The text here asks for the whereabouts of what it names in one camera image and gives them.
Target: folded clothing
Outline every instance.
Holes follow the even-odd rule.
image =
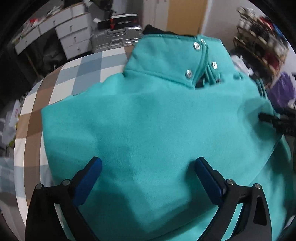
[[[262,184],[277,238],[291,174],[288,160],[274,168],[281,135],[260,112],[273,114],[269,100],[220,40],[166,34],[144,36],[123,73],[41,111],[55,183],[100,157],[102,173],[79,210],[100,240],[123,241],[198,239],[216,211],[194,173],[200,156],[239,185]]]

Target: shoe rack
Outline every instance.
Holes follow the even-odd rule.
[[[237,11],[241,18],[234,46],[250,52],[270,76],[278,76],[289,51],[287,40],[270,19],[257,17],[252,9],[239,7]]]

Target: white wall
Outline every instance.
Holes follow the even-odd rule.
[[[239,21],[237,7],[252,8],[257,15],[265,15],[248,0],[208,0],[208,8],[202,34],[221,39],[227,50],[232,49],[233,37],[237,33],[236,25]],[[296,54],[291,46],[281,71],[296,72]]]

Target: table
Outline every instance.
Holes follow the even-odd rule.
[[[53,185],[44,148],[41,109],[122,72],[132,50],[133,46],[122,47],[70,61],[37,83],[26,97],[14,151],[15,192],[24,224],[35,186]]]

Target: silver suitcase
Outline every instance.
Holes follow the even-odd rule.
[[[141,26],[96,31],[91,37],[93,53],[135,45],[143,36]]]

